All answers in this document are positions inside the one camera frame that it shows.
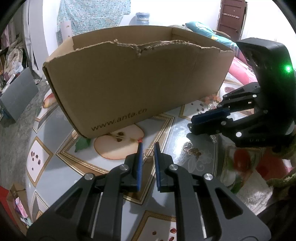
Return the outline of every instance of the small cardboard box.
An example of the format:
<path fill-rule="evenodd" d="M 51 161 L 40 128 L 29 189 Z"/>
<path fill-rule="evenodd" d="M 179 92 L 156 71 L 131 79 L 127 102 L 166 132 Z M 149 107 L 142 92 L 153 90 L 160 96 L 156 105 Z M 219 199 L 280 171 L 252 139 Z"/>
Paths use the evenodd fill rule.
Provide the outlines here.
<path fill-rule="evenodd" d="M 30 217 L 26 189 L 21 184 L 14 183 L 12 185 L 9 193 L 7 194 L 6 201 L 7 201 L 8 207 L 9 207 L 9 209 L 12 213 L 12 216 L 13 216 L 14 220 L 16 221 L 19 229 L 21 230 L 21 232 L 24 235 L 26 235 L 28 227 L 24 222 L 21 221 L 20 214 L 18 214 L 13 207 L 13 202 L 18 197 L 20 198 L 20 201 L 22 202 L 22 205 L 23 205 L 26 213 Z"/>
<path fill-rule="evenodd" d="M 217 92 L 235 53 L 163 26 L 122 26 L 65 40 L 43 65 L 75 130 L 95 138 Z"/>

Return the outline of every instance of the door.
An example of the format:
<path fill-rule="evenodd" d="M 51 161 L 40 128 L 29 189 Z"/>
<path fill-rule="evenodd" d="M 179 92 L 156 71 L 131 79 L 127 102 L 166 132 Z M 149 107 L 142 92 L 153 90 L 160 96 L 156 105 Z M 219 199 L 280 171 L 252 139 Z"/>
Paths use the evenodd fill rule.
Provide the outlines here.
<path fill-rule="evenodd" d="M 245 0 L 223 0 L 217 30 L 228 34 L 233 41 L 239 40 L 246 9 Z"/>

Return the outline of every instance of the concrete floor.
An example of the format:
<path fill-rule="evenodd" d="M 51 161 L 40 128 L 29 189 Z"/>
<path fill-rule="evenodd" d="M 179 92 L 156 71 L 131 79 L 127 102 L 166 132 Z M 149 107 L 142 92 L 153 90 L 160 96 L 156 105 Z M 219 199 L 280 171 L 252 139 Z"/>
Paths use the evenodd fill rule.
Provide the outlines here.
<path fill-rule="evenodd" d="M 0 121 L 0 186 L 6 189 L 14 182 L 25 186 L 29 137 L 36 112 L 49 90 L 44 81 L 37 86 L 39 92 L 16 122 L 5 118 Z"/>

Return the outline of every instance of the green light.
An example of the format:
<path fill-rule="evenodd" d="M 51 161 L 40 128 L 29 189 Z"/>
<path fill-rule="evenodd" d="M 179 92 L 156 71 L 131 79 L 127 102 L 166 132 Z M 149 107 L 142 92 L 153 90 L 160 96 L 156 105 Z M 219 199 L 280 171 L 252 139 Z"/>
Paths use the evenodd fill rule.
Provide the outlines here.
<path fill-rule="evenodd" d="M 291 70 L 292 70 L 292 68 L 291 68 L 289 65 L 287 65 L 287 66 L 286 66 L 286 71 L 287 71 L 288 73 L 290 73 Z"/>

